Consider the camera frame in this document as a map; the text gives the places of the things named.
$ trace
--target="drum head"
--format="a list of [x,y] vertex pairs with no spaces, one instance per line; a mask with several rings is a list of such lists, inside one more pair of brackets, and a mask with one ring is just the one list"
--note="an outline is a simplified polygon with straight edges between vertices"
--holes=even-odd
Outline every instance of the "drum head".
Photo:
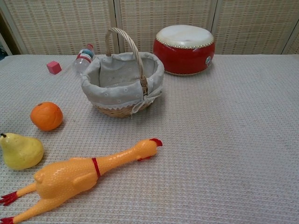
[[183,49],[202,48],[214,42],[208,30],[189,25],[165,27],[157,33],[156,39],[164,45]]

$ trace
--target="orange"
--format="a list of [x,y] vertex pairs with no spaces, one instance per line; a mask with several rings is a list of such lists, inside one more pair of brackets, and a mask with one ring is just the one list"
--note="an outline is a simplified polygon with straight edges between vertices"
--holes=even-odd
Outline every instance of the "orange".
[[56,104],[52,102],[42,102],[32,109],[30,119],[39,129],[51,131],[60,126],[63,114]]

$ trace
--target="basket handle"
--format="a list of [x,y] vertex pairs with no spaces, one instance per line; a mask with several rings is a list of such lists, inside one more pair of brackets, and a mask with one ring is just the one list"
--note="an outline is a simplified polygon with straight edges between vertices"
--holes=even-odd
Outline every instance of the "basket handle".
[[144,92],[145,89],[146,89],[146,92],[147,92],[148,83],[147,83],[146,77],[144,75],[142,59],[139,55],[138,49],[137,49],[134,41],[131,39],[131,37],[125,31],[123,31],[122,29],[116,28],[116,27],[112,27],[107,31],[106,36],[105,36],[106,56],[107,57],[111,56],[111,50],[110,50],[110,47],[109,47],[109,37],[110,37],[112,32],[116,32],[119,35],[121,35],[128,42],[128,44],[130,45],[130,48],[132,49],[133,54],[134,54],[134,56],[137,60],[137,63],[139,65],[140,83],[141,83],[141,86],[143,88],[143,92]]

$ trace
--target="plastic bottle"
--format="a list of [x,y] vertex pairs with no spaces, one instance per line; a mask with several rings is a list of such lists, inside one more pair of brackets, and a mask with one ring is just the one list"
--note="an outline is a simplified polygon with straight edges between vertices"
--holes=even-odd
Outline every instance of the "plastic bottle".
[[89,64],[92,62],[93,56],[94,50],[92,44],[88,44],[85,49],[80,50],[73,64],[74,73],[77,75],[82,75]]

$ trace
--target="rubber chicken's neck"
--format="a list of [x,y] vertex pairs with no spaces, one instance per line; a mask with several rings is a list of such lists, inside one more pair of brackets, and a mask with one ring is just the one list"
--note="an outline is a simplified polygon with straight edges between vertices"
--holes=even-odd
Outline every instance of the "rubber chicken's neck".
[[132,150],[132,148],[119,153],[115,153],[113,155],[96,158],[101,175],[113,168],[131,161],[135,161],[137,159],[139,159],[138,155],[135,153],[135,150]]

